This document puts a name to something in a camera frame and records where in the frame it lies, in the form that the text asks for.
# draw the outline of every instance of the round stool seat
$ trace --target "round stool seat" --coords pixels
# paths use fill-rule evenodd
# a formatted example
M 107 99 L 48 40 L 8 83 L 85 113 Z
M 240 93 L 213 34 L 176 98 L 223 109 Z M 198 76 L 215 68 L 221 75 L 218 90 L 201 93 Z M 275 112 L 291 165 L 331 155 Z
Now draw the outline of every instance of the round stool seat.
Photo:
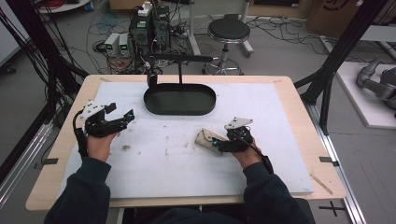
M 250 35 L 249 27 L 240 20 L 218 19 L 210 22 L 207 33 L 222 43 L 242 43 Z

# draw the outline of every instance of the gray stool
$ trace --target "gray stool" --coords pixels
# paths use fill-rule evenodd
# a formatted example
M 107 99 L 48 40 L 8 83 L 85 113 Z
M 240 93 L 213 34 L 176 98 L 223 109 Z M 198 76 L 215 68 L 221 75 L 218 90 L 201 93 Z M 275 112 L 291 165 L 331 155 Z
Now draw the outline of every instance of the gray stool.
M 221 58 L 213 58 L 212 63 L 205 64 L 204 74 L 242 75 L 238 63 L 227 58 L 228 44 L 240 44 L 246 41 L 250 35 L 249 27 L 240 20 L 223 18 L 210 22 L 207 33 L 214 40 L 224 43 L 224 48 Z

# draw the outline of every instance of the cardboard box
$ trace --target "cardboard box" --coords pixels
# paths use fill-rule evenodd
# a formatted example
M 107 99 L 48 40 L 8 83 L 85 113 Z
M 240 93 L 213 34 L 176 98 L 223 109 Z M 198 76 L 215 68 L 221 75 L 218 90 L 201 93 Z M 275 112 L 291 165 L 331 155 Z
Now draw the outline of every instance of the cardboard box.
M 110 0 L 111 9 L 132 9 L 141 7 L 146 0 Z
M 319 0 L 315 1 L 306 20 L 308 33 L 340 37 L 359 7 L 357 1 Z
M 248 9 L 249 16 L 306 18 L 312 8 L 312 0 L 300 0 L 297 7 L 257 5 L 252 1 Z

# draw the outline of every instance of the person's arm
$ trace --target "person's arm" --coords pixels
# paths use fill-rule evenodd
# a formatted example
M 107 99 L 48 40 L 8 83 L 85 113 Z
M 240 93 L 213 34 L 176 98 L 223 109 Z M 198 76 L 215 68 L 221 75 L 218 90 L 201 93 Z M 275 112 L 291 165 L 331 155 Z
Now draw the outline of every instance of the person's arm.
M 67 178 L 64 192 L 46 215 L 46 224 L 106 223 L 110 189 L 105 181 L 111 166 L 106 163 L 115 134 L 88 136 L 88 158 Z
M 247 177 L 244 200 L 250 223 L 309 223 L 283 181 L 268 173 L 253 149 L 233 155 Z

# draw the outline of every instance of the black metal pole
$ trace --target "black metal pole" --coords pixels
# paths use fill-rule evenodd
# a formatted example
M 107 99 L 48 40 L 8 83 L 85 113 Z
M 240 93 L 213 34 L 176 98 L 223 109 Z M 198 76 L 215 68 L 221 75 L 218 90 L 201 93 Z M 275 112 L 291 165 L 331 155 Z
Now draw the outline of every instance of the black metal pole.
M 387 2 L 388 0 L 365 0 L 320 69 L 310 77 L 306 77 L 294 84 L 296 88 L 299 88 L 311 81 L 307 91 L 301 95 L 302 100 L 311 105 L 314 105 L 320 94 L 326 90 L 322 98 L 319 122 L 325 134 L 328 134 L 327 118 L 332 79 L 350 51 L 361 40 L 361 37 Z
M 177 60 L 177 64 L 178 64 L 178 83 L 181 85 L 183 84 L 183 78 L 181 74 L 181 60 Z

